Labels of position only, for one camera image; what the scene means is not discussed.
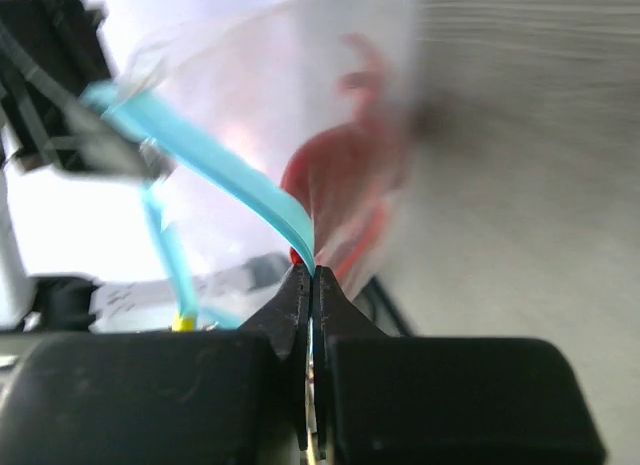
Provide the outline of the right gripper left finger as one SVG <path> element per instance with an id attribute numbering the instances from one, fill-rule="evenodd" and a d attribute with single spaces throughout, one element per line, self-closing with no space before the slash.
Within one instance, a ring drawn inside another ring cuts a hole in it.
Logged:
<path id="1" fill-rule="evenodd" d="M 5 464 L 297 464 L 311 279 L 235 330 L 31 334 L 1 387 Z"/>

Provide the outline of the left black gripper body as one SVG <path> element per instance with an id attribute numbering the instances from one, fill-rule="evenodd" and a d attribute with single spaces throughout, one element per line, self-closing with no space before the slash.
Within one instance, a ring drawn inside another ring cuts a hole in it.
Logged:
<path id="1" fill-rule="evenodd" d="M 112 77 L 98 38 L 101 8 L 82 0 L 1 0 L 1 110 L 26 171 L 154 180 L 169 161 L 84 104 L 85 89 Z"/>

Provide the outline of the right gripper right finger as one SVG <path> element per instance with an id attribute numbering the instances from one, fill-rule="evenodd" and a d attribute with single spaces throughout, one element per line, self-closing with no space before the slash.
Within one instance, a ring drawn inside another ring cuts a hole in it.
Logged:
<path id="1" fill-rule="evenodd" d="M 602 464 L 573 368 L 527 337 L 394 337 L 313 279 L 318 447 L 331 464 Z"/>

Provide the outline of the red toy lobster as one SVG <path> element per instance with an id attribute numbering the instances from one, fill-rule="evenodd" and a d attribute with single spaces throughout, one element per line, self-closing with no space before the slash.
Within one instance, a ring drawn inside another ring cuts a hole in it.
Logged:
<path id="1" fill-rule="evenodd" d="M 312 220 L 316 263 L 342 286 L 353 286 L 389 223 L 384 198 L 403 184 L 408 137 L 402 109 L 390 102 L 388 60 L 362 34 L 344 40 L 362 60 L 337 81 L 338 91 L 352 99 L 351 117 L 304 142 L 280 186 Z"/>

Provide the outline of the clear zip top bag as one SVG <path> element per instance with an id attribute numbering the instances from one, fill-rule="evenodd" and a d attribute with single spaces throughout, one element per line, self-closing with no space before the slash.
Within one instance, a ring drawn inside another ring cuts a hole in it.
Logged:
<path id="1" fill-rule="evenodd" d="M 110 20 L 119 75 L 87 87 L 102 117 L 160 152 L 168 175 L 141 202 L 155 276 L 93 295 L 95 333 L 234 328 L 266 304 L 293 260 L 313 256 L 313 223 L 280 186 L 309 138 L 351 117 L 338 91 L 362 34 L 388 60 L 406 131 L 417 0 L 131 0 Z"/>

